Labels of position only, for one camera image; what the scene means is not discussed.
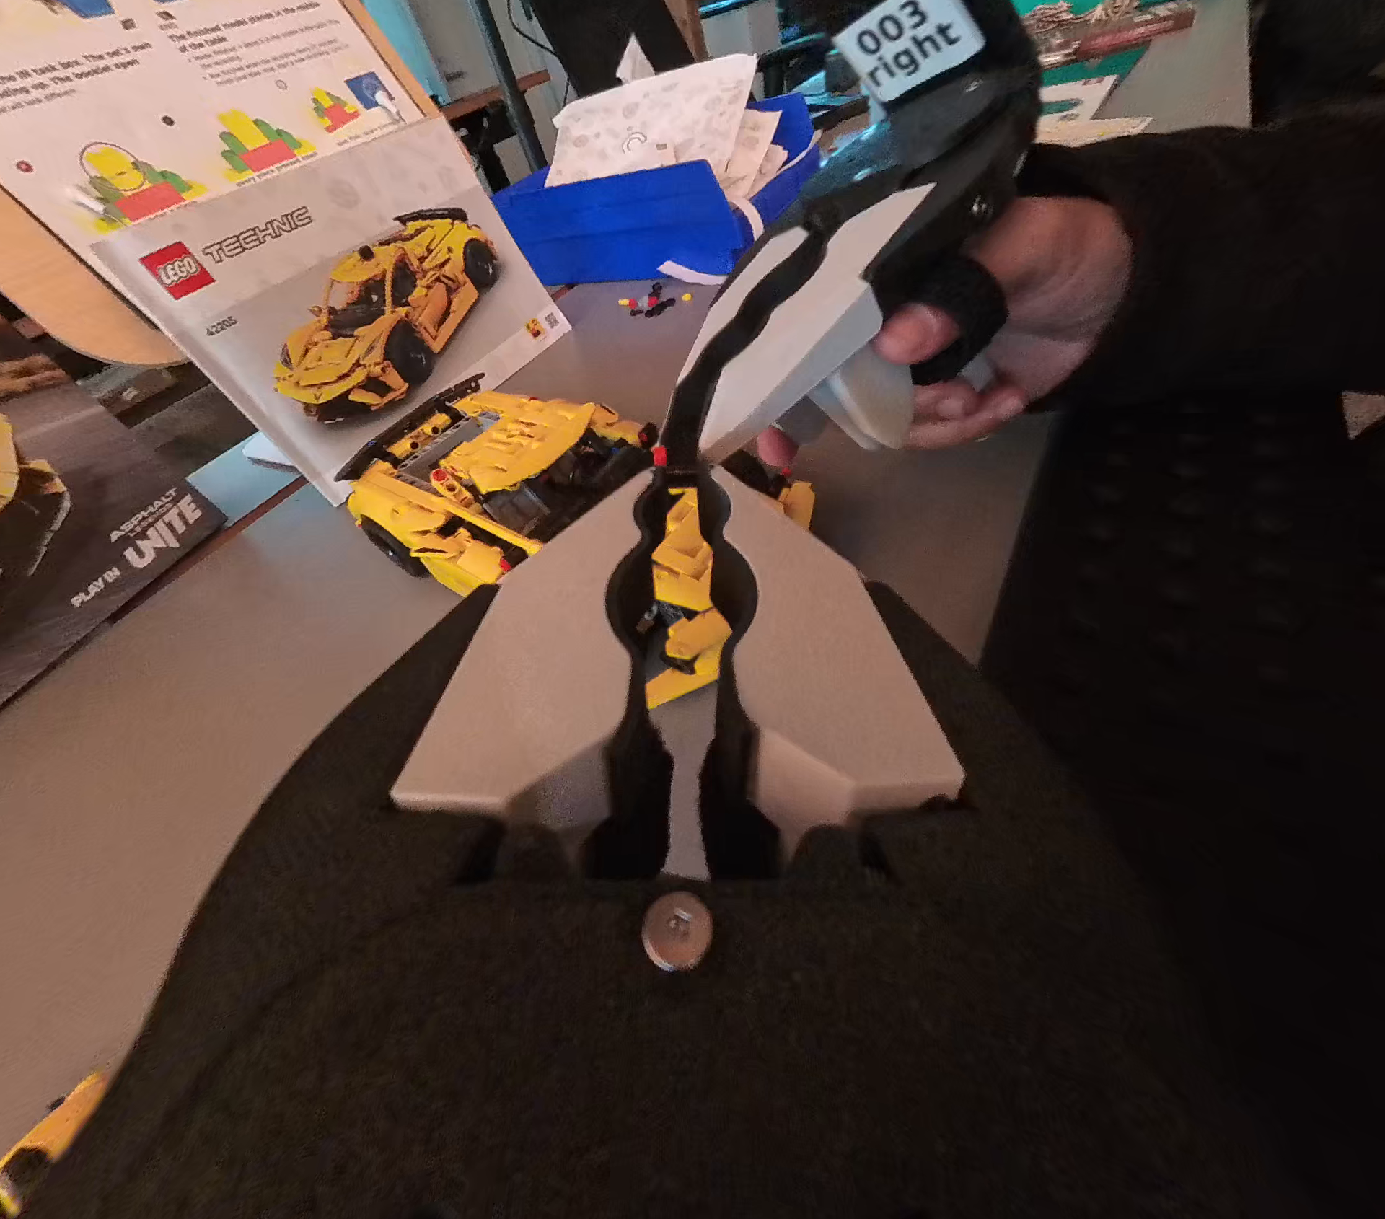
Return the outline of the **dark toy car box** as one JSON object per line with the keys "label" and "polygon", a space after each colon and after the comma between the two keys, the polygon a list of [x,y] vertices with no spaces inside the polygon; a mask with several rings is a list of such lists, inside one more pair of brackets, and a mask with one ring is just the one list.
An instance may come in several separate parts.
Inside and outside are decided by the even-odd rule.
{"label": "dark toy car box", "polygon": [[227,524],[8,323],[2,335],[2,703]]}

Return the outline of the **person's right forearm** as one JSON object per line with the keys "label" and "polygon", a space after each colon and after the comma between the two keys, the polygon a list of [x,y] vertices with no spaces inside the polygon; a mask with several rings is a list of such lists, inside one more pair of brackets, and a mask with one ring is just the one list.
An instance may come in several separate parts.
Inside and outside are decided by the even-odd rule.
{"label": "person's right forearm", "polygon": [[1038,405],[1384,392],[1384,104],[1257,128],[1038,147],[1032,198],[1110,208],[1132,248],[1091,354]]}

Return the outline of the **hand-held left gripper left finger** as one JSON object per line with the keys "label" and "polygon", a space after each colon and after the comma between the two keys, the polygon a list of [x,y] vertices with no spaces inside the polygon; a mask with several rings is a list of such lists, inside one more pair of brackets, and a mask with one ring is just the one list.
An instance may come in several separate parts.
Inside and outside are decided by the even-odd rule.
{"label": "hand-held left gripper left finger", "polygon": [[396,806],[547,830],[598,879],[664,869],[674,761],[642,626],[668,504],[658,472],[636,475],[486,597]]}

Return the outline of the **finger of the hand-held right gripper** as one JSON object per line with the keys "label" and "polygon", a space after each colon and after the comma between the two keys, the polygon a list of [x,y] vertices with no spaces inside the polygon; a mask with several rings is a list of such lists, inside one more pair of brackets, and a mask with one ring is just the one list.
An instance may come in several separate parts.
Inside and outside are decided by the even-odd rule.
{"label": "finger of the hand-held right gripper", "polygon": [[674,383],[662,464],[719,462],[792,412],[822,382],[808,371],[808,288],[825,240],[805,226],[758,240],[723,284]]}
{"label": "finger of the hand-held right gripper", "polygon": [[808,371],[821,373],[822,382],[801,403],[837,424],[860,448],[902,448],[913,421],[908,371],[881,360],[873,348],[885,315],[865,271],[934,190],[934,184],[899,190],[849,219],[824,239],[822,268],[808,288],[808,328],[822,336]]}

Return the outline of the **blue plastic bin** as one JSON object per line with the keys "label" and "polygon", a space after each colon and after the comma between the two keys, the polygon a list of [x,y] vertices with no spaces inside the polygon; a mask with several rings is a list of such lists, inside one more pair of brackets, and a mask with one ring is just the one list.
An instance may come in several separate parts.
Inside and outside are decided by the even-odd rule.
{"label": "blue plastic bin", "polygon": [[705,160],[563,187],[549,172],[494,195],[505,229],[550,287],[654,280],[674,265],[722,278],[787,208],[822,165],[809,105],[798,94],[753,102],[776,115],[785,168],[747,200],[726,195]]}

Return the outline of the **person's right hand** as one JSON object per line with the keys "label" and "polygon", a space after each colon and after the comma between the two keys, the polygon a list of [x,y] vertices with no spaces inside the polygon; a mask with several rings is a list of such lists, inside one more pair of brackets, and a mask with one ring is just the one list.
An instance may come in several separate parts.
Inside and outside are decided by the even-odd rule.
{"label": "person's right hand", "polygon": [[981,441],[1059,389],[1115,318],[1132,275],[1118,211],[1084,197],[1017,200],[965,248],[998,284],[1007,322],[987,350],[994,379],[917,387],[907,448]]}

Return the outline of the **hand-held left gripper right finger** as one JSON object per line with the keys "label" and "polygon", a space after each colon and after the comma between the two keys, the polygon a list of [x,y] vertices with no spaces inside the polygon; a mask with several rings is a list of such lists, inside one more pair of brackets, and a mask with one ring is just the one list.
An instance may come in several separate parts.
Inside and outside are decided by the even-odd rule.
{"label": "hand-held left gripper right finger", "polygon": [[702,763],[712,879],[771,879],[814,830],[952,802],[963,767],[860,572],[723,469],[700,476],[731,627]]}

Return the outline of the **car picture instruction booklet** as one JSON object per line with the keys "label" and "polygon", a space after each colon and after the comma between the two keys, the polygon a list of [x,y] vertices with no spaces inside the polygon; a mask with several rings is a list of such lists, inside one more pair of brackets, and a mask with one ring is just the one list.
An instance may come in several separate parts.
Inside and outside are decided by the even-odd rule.
{"label": "car picture instruction booklet", "polygon": [[329,502],[443,392],[483,392],[571,325],[440,117],[95,245],[130,303]]}

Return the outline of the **instruction sheet on cardboard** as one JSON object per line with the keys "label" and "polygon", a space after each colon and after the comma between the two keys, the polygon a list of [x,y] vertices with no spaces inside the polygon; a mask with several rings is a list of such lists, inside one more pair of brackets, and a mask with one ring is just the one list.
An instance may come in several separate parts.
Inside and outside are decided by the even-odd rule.
{"label": "instruction sheet on cardboard", "polygon": [[182,363],[108,239],[438,111],[358,0],[2,0],[3,297],[95,361]]}

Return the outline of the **yellow headlight panel piece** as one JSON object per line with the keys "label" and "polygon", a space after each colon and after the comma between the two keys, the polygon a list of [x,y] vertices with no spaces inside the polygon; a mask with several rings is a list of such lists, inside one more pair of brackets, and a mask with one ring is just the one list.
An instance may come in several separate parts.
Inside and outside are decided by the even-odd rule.
{"label": "yellow headlight panel piece", "polygon": [[16,1217],[44,1176],[70,1150],[108,1089],[108,1074],[93,1073],[25,1134],[3,1157],[2,1208]]}

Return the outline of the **flat printed sheets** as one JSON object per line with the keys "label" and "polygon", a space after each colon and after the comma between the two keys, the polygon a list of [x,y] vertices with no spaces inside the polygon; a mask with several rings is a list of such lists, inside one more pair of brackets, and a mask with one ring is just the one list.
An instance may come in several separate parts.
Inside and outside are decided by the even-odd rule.
{"label": "flat printed sheets", "polygon": [[1100,115],[1121,83],[1121,76],[1106,75],[1043,86],[1038,142],[1083,147],[1144,134],[1153,124],[1150,117]]}

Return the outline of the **yellow toy brick car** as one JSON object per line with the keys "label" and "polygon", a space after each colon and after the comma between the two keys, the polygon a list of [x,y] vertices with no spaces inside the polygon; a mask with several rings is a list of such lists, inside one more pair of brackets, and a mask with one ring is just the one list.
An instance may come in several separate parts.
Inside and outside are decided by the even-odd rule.
{"label": "yellow toy brick car", "polygon": [[[466,598],[651,469],[658,441],[656,425],[607,405],[482,392],[473,379],[367,444],[345,469],[345,505],[398,568]],[[638,629],[662,642],[649,709],[715,684],[732,635],[712,604],[713,553],[694,488],[671,491],[665,521],[654,603]]]}

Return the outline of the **dark perforated panel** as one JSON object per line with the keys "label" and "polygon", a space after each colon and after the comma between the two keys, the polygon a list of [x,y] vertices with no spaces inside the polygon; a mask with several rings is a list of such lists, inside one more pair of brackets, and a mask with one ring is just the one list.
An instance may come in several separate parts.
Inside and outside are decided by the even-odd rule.
{"label": "dark perforated panel", "polygon": [[1058,424],[984,671],[1075,770],[1222,1049],[1382,1126],[1382,485],[1342,398]]}

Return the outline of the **small wooden model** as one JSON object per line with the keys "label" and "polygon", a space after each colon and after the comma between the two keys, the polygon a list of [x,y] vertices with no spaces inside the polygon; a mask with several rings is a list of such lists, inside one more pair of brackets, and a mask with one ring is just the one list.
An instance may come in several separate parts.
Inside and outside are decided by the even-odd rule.
{"label": "small wooden model", "polygon": [[1067,0],[1039,5],[1023,16],[1041,66],[1094,62],[1144,48],[1153,41],[1192,28],[1198,9],[1192,0],[1145,5],[1142,0],[1100,0],[1077,12]]}

